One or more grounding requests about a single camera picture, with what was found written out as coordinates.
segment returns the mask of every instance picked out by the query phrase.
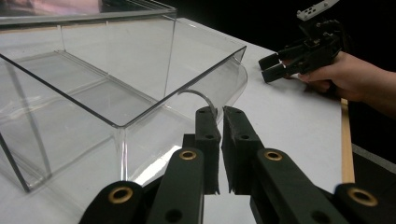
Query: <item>clear acrylic box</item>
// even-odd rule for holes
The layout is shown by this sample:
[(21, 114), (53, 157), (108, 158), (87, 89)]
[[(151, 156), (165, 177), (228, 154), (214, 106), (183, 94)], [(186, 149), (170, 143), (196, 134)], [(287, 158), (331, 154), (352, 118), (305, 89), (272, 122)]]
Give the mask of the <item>clear acrylic box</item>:
[(247, 84), (246, 46), (174, 8), (128, 4), (0, 19), (0, 172), (80, 214), (109, 183), (163, 174), (195, 111), (219, 122)]

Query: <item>wooden strip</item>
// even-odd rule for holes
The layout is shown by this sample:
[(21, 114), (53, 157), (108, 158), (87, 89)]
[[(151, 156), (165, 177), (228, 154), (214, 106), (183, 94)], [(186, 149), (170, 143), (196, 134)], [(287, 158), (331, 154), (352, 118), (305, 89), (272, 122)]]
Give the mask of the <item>wooden strip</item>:
[(342, 138), (342, 181), (343, 183), (354, 183), (355, 172), (353, 170), (352, 143), (350, 137), (348, 103), (341, 99), (341, 138)]

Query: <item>white tabletop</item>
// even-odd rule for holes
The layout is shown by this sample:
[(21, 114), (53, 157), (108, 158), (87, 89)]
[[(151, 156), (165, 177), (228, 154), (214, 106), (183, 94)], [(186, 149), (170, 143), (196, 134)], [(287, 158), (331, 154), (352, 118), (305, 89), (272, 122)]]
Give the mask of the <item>white tabletop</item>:
[[(286, 152), (315, 185), (333, 192), (342, 182), (340, 102), (309, 91), (299, 80), (279, 79), (266, 84), (258, 60), (272, 51), (233, 39), (247, 45), (242, 64), (248, 75), (247, 86), (233, 107), (247, 114), (265, 147)], [(220, 195), (205, 196), (204, 223), (255, 223), (249, 197), (228, 193), (223, 167), (220, 160)], [(79, 221), (79, 217), (71, 216), (76, 208), (53, 202), (50, 190), (26, 194), (2, 175), (0, 183), (2, 224)]]

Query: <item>finger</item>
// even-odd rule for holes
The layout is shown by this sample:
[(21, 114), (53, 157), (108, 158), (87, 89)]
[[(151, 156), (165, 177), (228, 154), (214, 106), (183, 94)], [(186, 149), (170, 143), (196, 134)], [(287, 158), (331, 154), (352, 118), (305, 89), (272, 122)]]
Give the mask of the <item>finger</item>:
[(319, 80), (330, 80), (333, 79), (335, 73), (335, 69), (333, 65), (326, 65), (320, 67), (307, 75), (302, 75), (304, 81), (319, 81)]
[(313, 81), (313, 82), (308, 82), (307, 84), (313, 90), (321, 93), (327, 92), (331, 86), (331, 82), (328, 80)]

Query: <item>human hand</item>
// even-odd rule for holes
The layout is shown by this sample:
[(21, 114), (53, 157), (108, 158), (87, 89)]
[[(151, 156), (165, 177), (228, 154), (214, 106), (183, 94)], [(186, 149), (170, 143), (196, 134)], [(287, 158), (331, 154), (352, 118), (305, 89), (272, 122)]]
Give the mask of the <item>human hand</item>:
[(332, 64), (304, 75), (299, 79), (314, 90), (326, 92), (331, 83), (336, 86), (335, 94), (349, 101), (363, 101), (368, 82), (382, 69), (340, 51)]

